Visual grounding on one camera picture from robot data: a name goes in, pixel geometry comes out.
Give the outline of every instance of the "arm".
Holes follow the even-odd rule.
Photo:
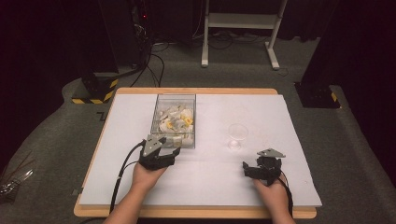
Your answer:
[[[288,209],[288,195],[279,180],[276,180],[269,187],[266,187],[258,179],[253,179],[253,183],[271,213],[274,224],[295,224]]]
[[[166,168],[150,171],[137,163],[131,188],[104,223],[136,223],[142,202],[165,170]]]

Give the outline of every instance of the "wooden table edge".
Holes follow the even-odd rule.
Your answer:
[[[188,93],[188,94],[277,94],[275,89],[258,88],[118,88],[115,94],[160,94],[160,93]],[[85,175],[84,188],[90,173],[96,151],[93,152],[90,166]],[[81,205],[81,194],[78,195],[74,207],[77,217],[107,217],[109,205]],[[294,218],[314,218],[317,215],[315,207],[296,206],[293,208]],[[140,217],[174,217],[174,218],[270,218],[265,207],[259,206],[143,206]]]

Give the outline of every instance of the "white shelf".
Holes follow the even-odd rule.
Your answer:
[[[209,13],[208,27],[274,29],[276,15]]]

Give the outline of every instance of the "metal stand leg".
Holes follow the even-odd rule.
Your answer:
[[[285,7],[286,7],[287,3],[288,3],[288,0],[282,0],[282,3],[280,4],[279,12],[277,13],[277,18],[276,18],[276,23],[275,23],[275,26],[274,26],[274,30],[273,30],[273,32],[271,34],[271,40],[270,40],[270,42],[265,42],[265,48],[267,49],[268,56],[269,56],[270,61],[271,61],[271,65],[272,65],[274,70],[278,70],[279,69],[279,63],[277,62],[277,58],[276,58],[275,53],[274,53],[274,43],[275,43],[275,40],[276,40],[276,35],[277,35],[278,30],[279,30],[280,23],[282,22],[283,12],[285,11]]]
[[[202,67],[209,66],[209,59],[208,59],[209,47],[207,44],[208,33],[209,33],[209,0],[206,0],[204,44],[202,47],[202,62],[201,62]]]

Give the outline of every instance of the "gray floor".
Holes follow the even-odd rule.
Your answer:
[[[293,87],[300,81],[318,43],[298,38],[277,40],[276,55],[282,67],[272,70],[262,42],[210,49],[209,66],[201,68],[201,49],[170,45],[156,52],[165,63],[163,87],[274,88],[283,94],[304,149],[323,206],[314,219],[297,223],[396,223],[396,192],[369,148],[340,87],[332,86],[342,108],[303,108]],[[217,47],[224,43],[211,41]],[[166,45],[153,50],[164,49]],[[151,58],[158,76],[162,64]],[[120,78],[129,87],[137,75]],[[79,189],[104,126],[100,112],[110,104],[74,105],[71,96],[79,80],[63,89],[64,104],[44,120],[23,142],[9,165],[12,171],[24,158],[33,163],[20,173],[34,174],[22,183],[15,203],[0,204],[0,223],[80,223],[75,217]],[[136,87],[153,87],[147,70]],[[262,220],[141,219],[140,223],[262,223]]]

